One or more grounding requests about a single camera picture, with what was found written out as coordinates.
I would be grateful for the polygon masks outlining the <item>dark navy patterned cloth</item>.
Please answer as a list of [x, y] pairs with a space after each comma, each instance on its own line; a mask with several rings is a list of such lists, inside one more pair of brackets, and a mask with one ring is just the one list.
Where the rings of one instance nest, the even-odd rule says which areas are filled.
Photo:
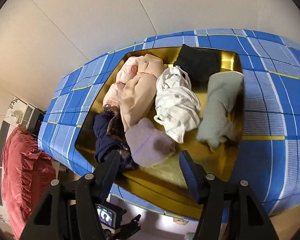
[[117, 151], [120, 154], [120, 172], [139, 168], [126, 142], [119, 107], [104, 105], [103, 111], [95, 116], [93, 131], [96, 136], [95, 159], [99, 164], [106, 161], [111, 151]]

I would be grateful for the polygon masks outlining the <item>lavender sock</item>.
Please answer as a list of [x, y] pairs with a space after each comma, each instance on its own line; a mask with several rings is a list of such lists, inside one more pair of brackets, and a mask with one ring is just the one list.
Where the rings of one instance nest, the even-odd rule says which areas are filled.
[[155, 128], [148, 118], [141, 119], [125, 133], [133, 160], [150, 168], [175, 154], [175, 143], [165, 132]]

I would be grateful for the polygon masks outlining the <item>white grey cloth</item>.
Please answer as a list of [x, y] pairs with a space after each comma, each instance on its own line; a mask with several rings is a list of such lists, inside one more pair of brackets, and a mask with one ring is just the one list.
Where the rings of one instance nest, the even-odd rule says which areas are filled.
[[200, 124], [200, 101], [192, 91], [190, 78], [180, 67], [168, 67], [158, 77], [156, 89], [154, 120], [182, 144], [185, 133]]

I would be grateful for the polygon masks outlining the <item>light blue soft item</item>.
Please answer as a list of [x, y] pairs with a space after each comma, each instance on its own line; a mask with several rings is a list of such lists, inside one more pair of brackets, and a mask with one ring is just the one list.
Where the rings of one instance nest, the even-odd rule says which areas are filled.
[[228, 120], [237, 96], [243, 90], [243, 74], [236, 71], [218, 72], [209, 77], [207, 101], [196, 139], [215, 151], [228, 139], [235, 140], [235, 128]]

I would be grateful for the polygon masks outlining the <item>black knit cloth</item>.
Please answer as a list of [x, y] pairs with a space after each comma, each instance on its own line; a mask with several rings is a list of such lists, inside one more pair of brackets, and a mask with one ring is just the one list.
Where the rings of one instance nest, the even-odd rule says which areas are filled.
[[220, 71], [221, 54], [216, 50], [183, 44], [173, 65], [185, 71], [191, 83], [198, 86], [207, 82], [212, 74]]

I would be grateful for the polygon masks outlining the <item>red ruffled cushion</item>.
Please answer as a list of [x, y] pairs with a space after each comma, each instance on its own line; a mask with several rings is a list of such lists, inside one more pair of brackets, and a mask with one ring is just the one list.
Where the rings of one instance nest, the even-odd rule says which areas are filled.
[[2, 198], [15, 239], [19, 239], [45, 190], [56, 178], [51, 157], [38, 149], [38, 142], [17, 126], [2, 153]]

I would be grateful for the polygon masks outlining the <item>blue plaid storage box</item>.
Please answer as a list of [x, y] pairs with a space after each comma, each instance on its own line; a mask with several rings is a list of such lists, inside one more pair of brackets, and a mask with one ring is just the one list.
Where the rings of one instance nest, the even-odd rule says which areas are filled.
[[268, 215], [300, 205], [300, 45], [286, 38], [243, 29], [203, 29], [136, 41], [87, 62], [59, 83], [45, 113], [38, 147], [82, 176], [97, 166], [92, 118], [101, 97], [130, 55], [152, 51], [167, 62], [183, 44], [221, 49], [223, 69], [244, 76], [244, 99], [236, 109], [238, 146], [212, 152], [185, 136], [186, 150], [221, 180], [248, 181]]

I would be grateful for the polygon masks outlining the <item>peach cloth garment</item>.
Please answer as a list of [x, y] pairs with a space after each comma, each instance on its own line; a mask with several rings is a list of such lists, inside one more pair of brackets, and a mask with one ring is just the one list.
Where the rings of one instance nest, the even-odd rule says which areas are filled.
[[120, 113], [125, 131], [149, 113], [157, 92], [157, 79], [163, 71], [162, 59], [151, 54], [141, 59], [136, 76], [126, 83], [120, 94]]

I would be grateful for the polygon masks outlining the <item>pink patterned cloth bundle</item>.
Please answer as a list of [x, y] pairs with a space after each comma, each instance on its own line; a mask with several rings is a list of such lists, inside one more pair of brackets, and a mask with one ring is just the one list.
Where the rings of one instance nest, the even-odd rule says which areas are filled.
[[144, 56], [129, 57], [128, 60], [123, 64], [121, 69], [116, 75], [115, 83], [113, 83], [107, 93], [105, 94], [102, 102], [102, 106], [112, 105], [119, 107], [119, 93], [123, 90], [126, 83], [134, 78], [138, 72], [138, 66]]

